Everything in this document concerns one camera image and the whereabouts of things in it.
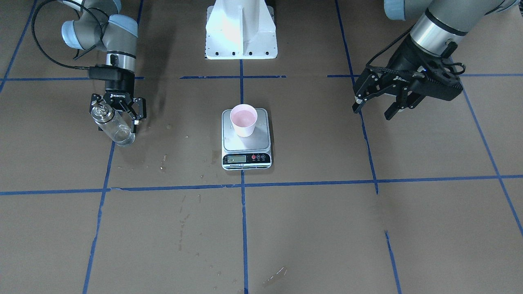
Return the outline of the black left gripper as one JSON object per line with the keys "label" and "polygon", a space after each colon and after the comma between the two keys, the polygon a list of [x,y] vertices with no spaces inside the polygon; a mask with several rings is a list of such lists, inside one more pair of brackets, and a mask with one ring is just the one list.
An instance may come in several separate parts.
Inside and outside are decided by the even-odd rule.
{"label": "black left gripper", "polygon": [[[394,51],[387,65],[375,66],[372,64],[376,58],[392,48],[400,39],[403,41]],[[400,35],[367,62],[364,72],[353,85],[355,96],[355,103],[352,106],[353,113],[360,112],[367,101],[383,94],[396,97],[396,101],[384,113],[386,120],[391,120],[404,109],[416,108],[423,101],[423,95],[409,89],[413,82],[413,74],[419,67],[413,53],[416,48],[410,35]]]}

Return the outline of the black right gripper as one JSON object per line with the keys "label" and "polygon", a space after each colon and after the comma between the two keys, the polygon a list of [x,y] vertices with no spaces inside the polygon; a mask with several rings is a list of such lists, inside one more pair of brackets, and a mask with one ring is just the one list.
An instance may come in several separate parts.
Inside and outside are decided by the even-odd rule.
{"label": "black right gripper", "polygon": [[103,131],[101,124],[105,119],[105,104],[114,110],[127,111],[132,119],[132,133],[136,133],[138,125],[146,119],[146,99],[134,96],[136,75],[134,72],[122,72],[122,81],[105,81],[106,93],[92,95],[89,112],[98,125],[98,130]]}

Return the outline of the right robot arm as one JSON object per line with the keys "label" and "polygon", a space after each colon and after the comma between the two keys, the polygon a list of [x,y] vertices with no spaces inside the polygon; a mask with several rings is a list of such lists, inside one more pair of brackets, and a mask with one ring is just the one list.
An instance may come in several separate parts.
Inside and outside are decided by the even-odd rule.
{"label": "right robot arm", "polygon": [[105,63],[87,67],[88,78],[105,82],[105,103],[132,120],[132,133],[146,118],[146,103],[136,97],[136,52],[138,23],[120,13],[119,0],[63,0],[63,5],[80,13],[61,27],[62,39],[70,48],[84,53],[99,50],[106,54]]}

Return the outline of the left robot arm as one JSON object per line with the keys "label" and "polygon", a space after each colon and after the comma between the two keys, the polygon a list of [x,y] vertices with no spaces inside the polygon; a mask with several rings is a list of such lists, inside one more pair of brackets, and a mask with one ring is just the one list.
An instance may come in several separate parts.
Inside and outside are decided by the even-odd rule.
{"label": "left robot arm", "polygon": [[384,113],[387,120],[426,97],[455,99],[463,91],[460,75],[466,69],[451,61],[459,43],[484,16],[516,5],[517,0],[385,0],[389,19],[417,22],[393,41],[399,46],[386,66],[372,65],[374,58],[367,62],[353,85],[353,112],[384,94],[395,98]]}

